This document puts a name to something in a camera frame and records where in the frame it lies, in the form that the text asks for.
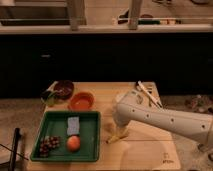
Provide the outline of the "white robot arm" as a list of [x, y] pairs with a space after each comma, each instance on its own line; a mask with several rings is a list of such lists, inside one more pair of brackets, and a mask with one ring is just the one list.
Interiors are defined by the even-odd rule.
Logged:
[[209, 148], [213, 148], [213, 116], [165, 108], [151, 108], [139, 104], [136, 90], [125, 93], [115, 105], [113, 119], [118, 127], [131, 120], [184, 136]]

